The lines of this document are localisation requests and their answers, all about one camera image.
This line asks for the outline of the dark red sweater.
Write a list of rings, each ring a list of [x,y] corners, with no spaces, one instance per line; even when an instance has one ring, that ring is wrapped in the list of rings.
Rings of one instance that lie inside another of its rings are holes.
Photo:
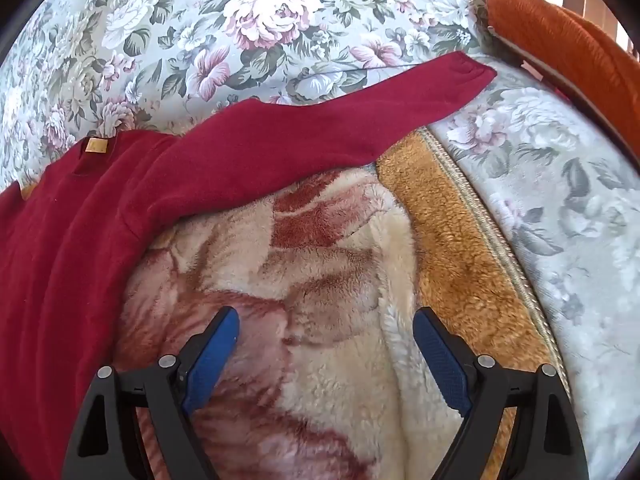
[[[155,237],[336,168],[379,158],[495,78],[461,52],[316,105],[248,99],[184,136],[80,141],[24,195],[1,195],[1,437],[32,479],[56,479],[80,402],[113,354],[122,295]]]

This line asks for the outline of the plush floral fleece blanket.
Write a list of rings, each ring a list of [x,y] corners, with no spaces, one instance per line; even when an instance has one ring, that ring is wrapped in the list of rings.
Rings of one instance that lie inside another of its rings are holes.
[[[121,371],[238,311],[238,345],[192,418],[224,479],[430,478],[460,418],[413,341],[424,304],[505,367],[561,363],[506,241],[425,131],[373,169],[176,224],[124,299]]]

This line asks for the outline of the orange velvet cushion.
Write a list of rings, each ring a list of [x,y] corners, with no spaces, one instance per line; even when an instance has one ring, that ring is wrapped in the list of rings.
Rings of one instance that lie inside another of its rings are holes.
[[[602,29],[544,0],[486,0],[491,35],[639,157],[639,62]]]

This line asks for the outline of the floral bed sheet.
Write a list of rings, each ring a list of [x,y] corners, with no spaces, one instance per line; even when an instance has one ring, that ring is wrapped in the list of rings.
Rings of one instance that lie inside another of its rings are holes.
[[[495,79],[422,126],[495,223],[561,357],[590,477],[639,445],[639,176],[604,129],[509,58],[486,0],[43,0],[1,61],[1,183],[75,144],[184,136],[255,99],[305,106],[452,52]]]

